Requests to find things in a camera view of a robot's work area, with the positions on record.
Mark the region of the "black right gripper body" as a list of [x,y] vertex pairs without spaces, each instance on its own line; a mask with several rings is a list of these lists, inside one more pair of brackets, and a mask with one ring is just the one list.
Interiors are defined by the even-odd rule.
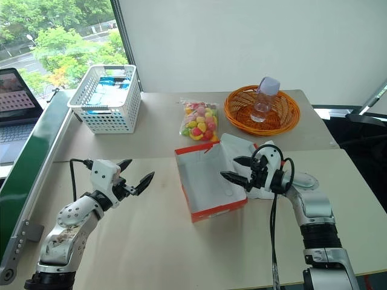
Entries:
[[270,189],[271,181],[268,178],[268,164],[269,161],[266,156],[262,156],[260,159],[250,158],[249,166],[252,172],[250,175],[251,180],[246,187],[247,192],[250,192],[252,188]]

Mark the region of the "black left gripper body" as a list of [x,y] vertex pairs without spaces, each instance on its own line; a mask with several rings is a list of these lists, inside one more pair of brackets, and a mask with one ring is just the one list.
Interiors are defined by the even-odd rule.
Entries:
[[126,180],[124,178],[117,178],[112,186],[112,192],[118,201],[122,201],[127,198],[129,195],[136,195],[137,190],[133,186],[126,185]]

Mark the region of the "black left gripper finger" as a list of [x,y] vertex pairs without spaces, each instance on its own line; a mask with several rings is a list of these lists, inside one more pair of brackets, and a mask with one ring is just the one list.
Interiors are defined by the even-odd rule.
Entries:
[[147,189],[154,177],[154,174],[155,172],[148,173],[140,180],[139,184],[134,188],[134,196],[139,196],[143,191]]
[[119,174],[121,174],[123,171],[125,171],[127,169],[127,167],[130,165],[130,163],[132,163],[132,159],[124,159],[120,162],[117,163],[120,171],[119,171]]

